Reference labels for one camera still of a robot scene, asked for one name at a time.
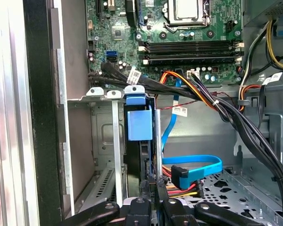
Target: black ram slot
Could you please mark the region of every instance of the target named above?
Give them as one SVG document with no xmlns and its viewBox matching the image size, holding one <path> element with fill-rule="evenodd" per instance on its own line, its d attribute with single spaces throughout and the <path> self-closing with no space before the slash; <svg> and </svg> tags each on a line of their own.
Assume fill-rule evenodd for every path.
<svg viewBox="0 0 283 226">
<path fill-rule="evenodd" d="M 218 54 L 210 56 L 191 56 L 191 55 L 164 55 L 164 56 L 149 56 L 145 55 L 148 65 L 204 65 L 204 64 L 225 64 L 234 63 L 239 56 L 229 56 L 228 54 Z"/>
<path fill-rule="evenodd" d="M 145 52 L 151 54 L 164 53 L 192 53 L 192 52 L 232 52 L 236 49 L 235 41 L 202 41 L 202 42 L 167 42 L 148 43 L 140 42 L 145 47 Z"/>
</svg>

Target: green circuit board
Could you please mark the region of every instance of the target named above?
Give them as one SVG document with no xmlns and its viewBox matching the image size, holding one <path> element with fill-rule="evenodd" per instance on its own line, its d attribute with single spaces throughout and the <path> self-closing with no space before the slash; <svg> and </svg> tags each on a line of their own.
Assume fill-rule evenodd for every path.
<svg viewBox="0 0 283 226">
<path fill-rule="evenodd" d="M 95 43 L 94 61 L 89 62 L 89 68 L 100 71 L 100 64 L 106 60 L 106 51 L 117 51 L 117 61 L 125 62 L 127 67 L 121 71 L 129 74 L 131 66 L 144 76 L 159 80 L 161 72 L 165 70 L 175 70 L 181 68 L 184 72 L 197 67 L 200 70 L 200 79 L 205 84 L 236 84 L 237 67 L 236 63 L 219 65 L 164 65 L 152 66 L 143 65 L 139 59 L 138 41 L 148 42 L 183 42 L 183 41 L 209 41 L 209 40 L 241 40 L 241 0 L 210 0 L 210 25 L 207 27 L 192 28 L 190 30 L 178 30 L 175 33 L 166 29 L 163 24 L 166 19 L 163 16 L 162 8 L 166 0 L 141 0 L 140 18 L 148 17 L 146 26 L 139 25 L 132 28 L 128 25 L 127 17 L 124 16 L 125 0 L 114 0 L 115 11 L 102 8 L 100 16 L 96 13 L 96 0 L 86 1 L 88 40 Z M 226 31 L 226 23 L 234 20 L 237 24 L 231 32 Z M 212 31 L 214 36 L 208 37 L 208 32 Z M 166 33 L 166 38 L 161 39 L 161 32 Z M 193 36 L 183 38 L 182 34 L 193 32 Z M 173 85 L 174 79 L 170 78 L 167 84 Z"/>
</svg>

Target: motherboard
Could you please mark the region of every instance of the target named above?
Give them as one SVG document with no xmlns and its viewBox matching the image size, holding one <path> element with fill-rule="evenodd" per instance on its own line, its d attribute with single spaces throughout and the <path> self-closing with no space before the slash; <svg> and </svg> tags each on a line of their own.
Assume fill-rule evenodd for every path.
<svg viewBox="0 0 283 226">
<path fill-rule="evenodd" d="M 90 71 L 110 61 L 157 81 L 166 70 L 206 85 L 241 80 L 241 0 L 87 0 L 86 11 Z"/>
</svg>

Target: cable tie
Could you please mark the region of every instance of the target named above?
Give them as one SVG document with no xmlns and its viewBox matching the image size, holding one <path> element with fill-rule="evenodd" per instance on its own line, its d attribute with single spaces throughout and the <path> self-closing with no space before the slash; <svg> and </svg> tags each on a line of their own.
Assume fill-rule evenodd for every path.
<svg viewBox="0 0 283 226">
<path fill-rule="evenodd" d="M 274 181 L 274 182 L 283 182 L 283 178 L 272 177 L 272 181 Z"/>
<path fill-rule="evenodd" d="M 215 106 L 218 103 L 219 103 L 219 100 L 215 100 L 212 105 Z"/>
</svg>

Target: cpu socket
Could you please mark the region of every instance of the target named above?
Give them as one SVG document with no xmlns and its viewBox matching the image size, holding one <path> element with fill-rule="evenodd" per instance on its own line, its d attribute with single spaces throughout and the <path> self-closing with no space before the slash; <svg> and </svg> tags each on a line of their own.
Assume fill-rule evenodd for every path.
<svg viewBox="0 0 283 226">
<path fill-rule="evenodd" d="M 210 24 L 209 0 L 168 0 L 162 12 L 166 27 L 185 29 L 206 27 Z"/>
</svg>

